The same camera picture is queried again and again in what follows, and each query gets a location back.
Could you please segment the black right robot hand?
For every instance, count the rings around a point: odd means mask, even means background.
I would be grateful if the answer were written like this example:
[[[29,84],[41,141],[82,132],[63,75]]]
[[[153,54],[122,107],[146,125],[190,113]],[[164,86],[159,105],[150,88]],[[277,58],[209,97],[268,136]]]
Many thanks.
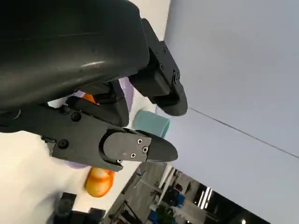
[[[64,192],[53,211],[53,224],[103,224],[106,211],[90,208],[88,212],[73,210],[77,195]]]

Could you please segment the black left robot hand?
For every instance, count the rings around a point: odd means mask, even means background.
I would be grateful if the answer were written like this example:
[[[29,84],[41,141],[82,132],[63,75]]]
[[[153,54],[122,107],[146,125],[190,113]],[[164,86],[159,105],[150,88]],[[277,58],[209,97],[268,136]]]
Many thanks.
[[[1,132],[40,135],[52,157],[115,172],[176,160],[167,140],[127,128],[123,77],[165,113],[186,114],[179,68],[134,3],[1,1]]]

